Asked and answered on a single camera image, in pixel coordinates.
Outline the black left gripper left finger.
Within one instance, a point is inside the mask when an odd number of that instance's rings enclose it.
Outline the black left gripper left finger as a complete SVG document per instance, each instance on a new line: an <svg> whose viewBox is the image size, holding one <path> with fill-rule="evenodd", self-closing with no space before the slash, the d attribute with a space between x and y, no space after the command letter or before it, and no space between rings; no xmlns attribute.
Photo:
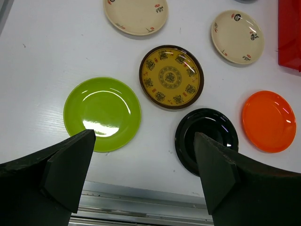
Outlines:
<svg viewBox="0 0 301 226"><path fill-rule="evenodd" d="M86 129L0 165L2 226L66 226L77 213L96 136Z"/></svg>

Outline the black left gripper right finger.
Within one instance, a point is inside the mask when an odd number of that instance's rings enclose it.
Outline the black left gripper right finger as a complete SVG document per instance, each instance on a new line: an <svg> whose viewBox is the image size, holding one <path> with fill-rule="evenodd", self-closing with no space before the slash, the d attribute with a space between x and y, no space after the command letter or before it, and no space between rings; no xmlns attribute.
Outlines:
<svg viewBox="0 0 301 226"><path fill-rule="evenodd" d="M203 133L194 138L208 213L216 226L298 226L301 176L235 152Z"/></svg>

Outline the black plate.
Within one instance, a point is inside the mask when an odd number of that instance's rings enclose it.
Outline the black plate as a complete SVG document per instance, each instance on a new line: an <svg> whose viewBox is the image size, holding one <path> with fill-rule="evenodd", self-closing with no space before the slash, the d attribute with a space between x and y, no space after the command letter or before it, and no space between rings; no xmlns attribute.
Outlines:
<svg viewBox="0 0 301 226"><path fill-rule="evenodd" d="M224 114L210 108L199 108L188 113L176 129L175 149L184 168L197 177L199 172L194 152L194 137L197 132L238 152L239 142L236 129Z"/></svg>

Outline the orange plate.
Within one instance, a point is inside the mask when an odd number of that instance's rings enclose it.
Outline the orange plate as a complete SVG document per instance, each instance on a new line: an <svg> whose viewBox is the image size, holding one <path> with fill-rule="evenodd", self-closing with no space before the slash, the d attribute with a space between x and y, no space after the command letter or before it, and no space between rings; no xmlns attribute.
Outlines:
<svg viewBox="0 0 301 226"><path fill-rule="evenodd" d="M272 91L252 94L244 103L241 121L249 141L267 153L284 151L296 135L297 123L292 108Z"/></svg>

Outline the lime green plate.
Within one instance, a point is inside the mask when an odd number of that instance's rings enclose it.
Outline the lime green plate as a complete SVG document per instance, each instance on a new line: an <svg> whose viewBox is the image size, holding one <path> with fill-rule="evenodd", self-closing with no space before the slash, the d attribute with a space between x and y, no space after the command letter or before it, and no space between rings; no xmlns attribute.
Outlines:
<svg viewBox="0 0 301 226"><path fill-rule="evenodd" d="M66 99L63 121L70 136L95 132L94 151L108 153L129 143L137 134L142 111L135 93L125 83L109 77L86 80Z"/></svg>

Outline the yellow brown patterned plate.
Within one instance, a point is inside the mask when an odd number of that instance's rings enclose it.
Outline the yellow brown patterned plate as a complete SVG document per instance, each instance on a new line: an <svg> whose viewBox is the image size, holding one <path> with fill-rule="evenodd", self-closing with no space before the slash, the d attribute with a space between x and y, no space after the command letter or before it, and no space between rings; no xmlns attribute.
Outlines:
<svg viewBox="0 0 301 226"><path fill-rule="evenodd" d="M205 79L199 61L189 51L175 45L162 45L142 59L139 81L153 103L178 110L197 101Z"/></svg>

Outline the cream plate with markings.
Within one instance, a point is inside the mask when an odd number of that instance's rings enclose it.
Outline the cream plate with markings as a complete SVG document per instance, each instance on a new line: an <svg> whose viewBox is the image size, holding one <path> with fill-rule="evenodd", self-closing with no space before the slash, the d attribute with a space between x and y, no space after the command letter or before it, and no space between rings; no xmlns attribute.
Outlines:
<svg viewBox="0 0 301 226"><path fill-rule="evenodd" d="M157 32L168 18L166 0L104 0L103 9L113 26L134 36Z"/></svg>

